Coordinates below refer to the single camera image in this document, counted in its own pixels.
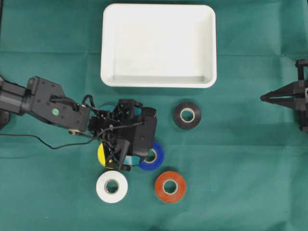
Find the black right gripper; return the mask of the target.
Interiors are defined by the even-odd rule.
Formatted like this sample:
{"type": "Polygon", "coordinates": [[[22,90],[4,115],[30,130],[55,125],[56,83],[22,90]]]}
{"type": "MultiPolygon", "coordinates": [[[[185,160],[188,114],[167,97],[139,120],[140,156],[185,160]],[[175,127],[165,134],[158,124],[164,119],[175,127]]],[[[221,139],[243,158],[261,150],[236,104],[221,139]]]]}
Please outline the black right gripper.
{"type": "Polygon", "coordinates": [[[293,110],[298,110],[296,105],[296,98],[278,98],[282,96],[294,96],[295,90],[299,85],[302,90],[300,91],[298,98],[300,100],[299,106],[299,123],[302,131],[308,130],[308,81],[304,79],[304,67],[308,66],[307,59],[297,60],[295,63],[297,67],[298,82],[292,82],[277,90],[270,91],[260,97],[260,100],[266,103],[277,104],[293,110]]]}

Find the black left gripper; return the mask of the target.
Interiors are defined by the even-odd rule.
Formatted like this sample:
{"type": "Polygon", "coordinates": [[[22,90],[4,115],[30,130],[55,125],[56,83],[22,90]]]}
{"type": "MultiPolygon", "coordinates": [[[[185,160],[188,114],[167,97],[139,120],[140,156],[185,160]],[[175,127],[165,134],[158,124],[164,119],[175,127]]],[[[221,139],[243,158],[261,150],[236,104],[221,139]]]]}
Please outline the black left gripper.
{"type": "Polygon", "coordinates": [[[119,100],[111,109],[96,108],[90,99],[90,109],[95,116],[90,118],[88,130],[102,139],[104,153],[107,154],[107,167],[130,171],[124,164],[127,154],[143,154],[144,148],[134,146],[136,124],[142,122],[143,104],[132,99],[119,100]]]}

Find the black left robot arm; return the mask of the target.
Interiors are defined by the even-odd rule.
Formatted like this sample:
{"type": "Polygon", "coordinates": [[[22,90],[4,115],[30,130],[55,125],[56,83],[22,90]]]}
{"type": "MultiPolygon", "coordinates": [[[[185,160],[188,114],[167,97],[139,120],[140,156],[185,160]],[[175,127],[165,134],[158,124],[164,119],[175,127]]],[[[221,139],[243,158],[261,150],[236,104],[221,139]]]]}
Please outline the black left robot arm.
{"type": "Polygon", "coordinates": [[[30,78],[25,87],[0,80],[1,128],[10,122],[12,114],[28,114],[72,135],[88,138],[68,146],[99,141],[106,149],[107,166],[114,169],[129,171],[147,157],[148,149],[133,137],[137,127],[144,124],[141,116],[135,116],[135,109],[141,107],[135,100],[120,99],[113,111],[101,110],[95,106],[92,95],[77,103],[65,95],[61,85],[40,77],[30,78]]]}

